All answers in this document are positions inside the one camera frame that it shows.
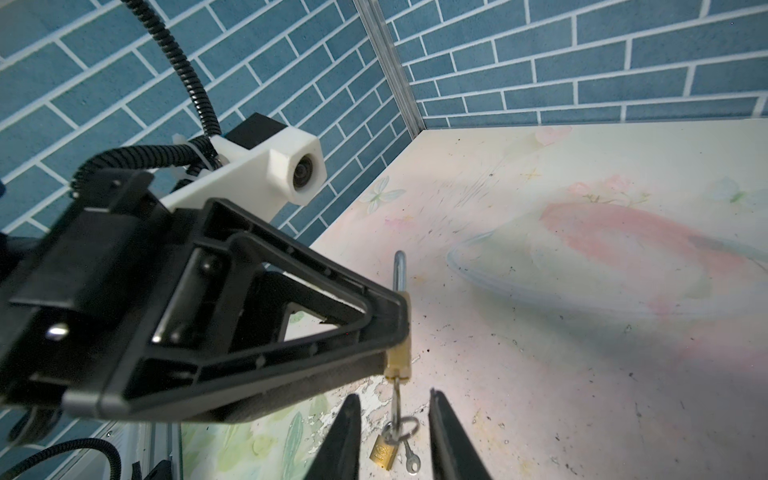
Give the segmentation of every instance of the table surface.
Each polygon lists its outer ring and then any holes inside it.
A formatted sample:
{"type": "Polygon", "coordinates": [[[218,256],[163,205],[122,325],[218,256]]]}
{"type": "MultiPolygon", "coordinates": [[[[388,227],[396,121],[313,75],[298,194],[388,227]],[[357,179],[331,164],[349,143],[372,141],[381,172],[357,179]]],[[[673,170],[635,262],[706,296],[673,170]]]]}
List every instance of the table surface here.
{"type": "MultiPolygon", "coordinates": [[[[422,132],[313,244],[386,286],[408,256],[418,477],[434,387],[496,479],[764,478],[766,152],[765,120],[422,132]],[[524,258],[539,270],[507,271],[524,258]]],[[[368,460],[381,377],[248,424],[184,425],[184,477],[302,478],[351,392],[360,478],[411,478],[404,449],[391,472],[368,460]]]]}

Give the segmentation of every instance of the blue brick wall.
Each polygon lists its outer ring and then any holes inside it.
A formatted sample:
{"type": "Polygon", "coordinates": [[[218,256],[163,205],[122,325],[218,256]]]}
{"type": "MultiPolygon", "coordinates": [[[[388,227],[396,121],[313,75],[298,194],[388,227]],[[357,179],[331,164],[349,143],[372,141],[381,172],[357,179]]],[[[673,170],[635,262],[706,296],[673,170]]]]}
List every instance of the blue brick wall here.
{"type": "Polygon", "coordinates": [[[766,116],[765,0],[379,0],[427,128],[766,116]]]}
{"type": "MultiPolygon", "coordinates": [[[[273,221],[292,237],[312,243],[410,142],[352,0],[153,4],[225,132],[259,112],[320,137],[326,186],[273,221]]],[[[180,80],[118,0],[0,5],[3,232],[44,235],[92,154],[202,133],[180,80]]],[[[165,194],[173,185],[159,171],[152,188],[165,194]]]]}

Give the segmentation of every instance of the silver key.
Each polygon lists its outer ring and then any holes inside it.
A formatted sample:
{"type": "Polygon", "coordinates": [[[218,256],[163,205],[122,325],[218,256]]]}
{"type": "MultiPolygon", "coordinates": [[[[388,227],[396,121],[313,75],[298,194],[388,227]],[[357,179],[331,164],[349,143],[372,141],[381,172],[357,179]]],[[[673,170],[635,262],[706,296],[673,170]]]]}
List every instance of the silver key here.
{"type": "Polygon", "coordinates": [[[406,445],[406,470],[408,470],[409,474],[416,475],[422,467],[422,460],[417,454],[413,453],[411,446],[408,445],[408,440],[405,440],[403,443],[406,445]]]}

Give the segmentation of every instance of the metal corner post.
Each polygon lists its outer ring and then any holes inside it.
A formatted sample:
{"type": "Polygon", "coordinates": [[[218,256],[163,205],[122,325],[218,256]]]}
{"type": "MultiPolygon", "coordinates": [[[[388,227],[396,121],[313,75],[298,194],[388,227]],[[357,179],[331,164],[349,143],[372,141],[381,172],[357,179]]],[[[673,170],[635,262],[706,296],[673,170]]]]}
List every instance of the metal corner post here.
{"type": "Polygon", "coordinates": [[[373,45],[373,51],[379,59],[384,71],[384,76],[389,82],[395,102],[400,109],[402,119],[406,123],[411,139],[416,138],[422,130],[425,130],[424,119],[416,105],[410,85],[406,79],[406,73],[402,69],[400,59],[395,50],[395,44],[389,35],[384,14],[378,0],[353,0],[360,14],[360,20],[366,28],[368,37],[373,45]]]}

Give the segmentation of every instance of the gold padlock body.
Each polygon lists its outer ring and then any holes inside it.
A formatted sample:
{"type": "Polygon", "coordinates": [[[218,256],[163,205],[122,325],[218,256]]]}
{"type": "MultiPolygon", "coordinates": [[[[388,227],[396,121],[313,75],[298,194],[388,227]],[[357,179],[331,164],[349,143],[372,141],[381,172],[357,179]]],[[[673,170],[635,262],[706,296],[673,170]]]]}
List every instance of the gold padlock body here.
{"type": "Polygon", "coordinates": [[[373,444],[370,459],[379,467],[391,470],[397,456],[397,447],[397,445],[388,444],[384,437],[379,435],[376,437],[376,443],[373,444]]]}

